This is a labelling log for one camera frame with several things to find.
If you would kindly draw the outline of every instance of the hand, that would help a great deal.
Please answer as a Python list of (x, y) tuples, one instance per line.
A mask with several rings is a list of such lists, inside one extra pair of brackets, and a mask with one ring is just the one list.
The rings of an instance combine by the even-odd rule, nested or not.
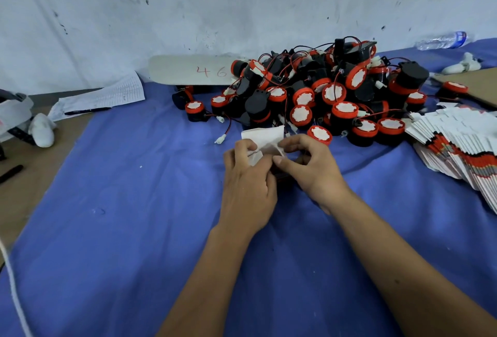
[(290, 174), (302, 190), (319, 203), (327, 214), (330, 214), (330, 207), (338, 205), (344, 198), (353, 194), (325, 144), (305, 134), (297, 134), (285, 138), (278, 145), (287, 153), (307, 150), (311, 154), (300, 157), (297, 162), (275, 156), (273, 162)]
[(248, 150), (257, 145), (249, 139), (237, 141), (224, 153), (226, 173), (218, 226), (222, 231), (250, 241), (273, 214), (276, 201), (276, 178), (269, 172), (271, 155), (264, 155), (255, 166), (248, 164)]

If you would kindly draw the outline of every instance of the stack of paper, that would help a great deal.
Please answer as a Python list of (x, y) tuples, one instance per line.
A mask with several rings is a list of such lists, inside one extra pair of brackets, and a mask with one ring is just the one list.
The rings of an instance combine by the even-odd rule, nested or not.
[(426, 166), (463, 179), (497, 213), (497, 117), (465, 106), (411, 117), (406, 132)]
[(52, 121), (58, 121), (79, 116), (79, 114), (68, 116), (64, 114), (66, 112), (115, 107), (143, 100), (145, 100), (145, 94), (142, 82), (138, 75), (133, 72), (112, 86), (86, 94), (59, 98), (59, 101), (50, 110), (48, 118)]

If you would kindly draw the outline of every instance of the handwritten number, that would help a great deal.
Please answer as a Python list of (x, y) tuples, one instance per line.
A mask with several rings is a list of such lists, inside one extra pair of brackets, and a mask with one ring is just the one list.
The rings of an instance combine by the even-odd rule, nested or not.
[(219, 69), (219, 71), (218, 71), (218, 77), (225, 77), (225, 76), (227, 76), (227, 74), (225, 72), (221, 71), (224, 68), (226, 68), (226, 66), (223, 66), (221, 69)]
[(209, 77), (207, 75), (207, 73), (209, 72), (210, 70), (207, 70), (207, 68), (204, 68), (204, 70), (200, 70), (200, 67), (197, 66), (197, 73), (205, 73), (205, 76), (206, 77)]

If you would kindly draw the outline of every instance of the forearm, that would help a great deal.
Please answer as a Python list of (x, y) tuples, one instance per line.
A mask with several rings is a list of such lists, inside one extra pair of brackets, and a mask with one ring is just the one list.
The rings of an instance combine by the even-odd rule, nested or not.
[(222, 336), (233, 287), (250, 240), (214, 227), (157, 337)]
[(497, 321), (428, 264), (359, 197), (322, 205), (343, 228), (406, 336), (493, 335)]

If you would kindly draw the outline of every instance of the plastic water bottle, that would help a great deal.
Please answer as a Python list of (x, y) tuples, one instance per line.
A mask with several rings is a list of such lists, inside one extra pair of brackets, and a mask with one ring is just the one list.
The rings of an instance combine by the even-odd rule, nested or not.
[(475, 41), (474, 35), (470, 35), (465, 31), (455, 31), (444, 35), (430, 36), (424, 40), (420, 40), (416, 43), (416, 48), (421, 51), (426, 51), (427, 49), (459, 48), (472, 41)]

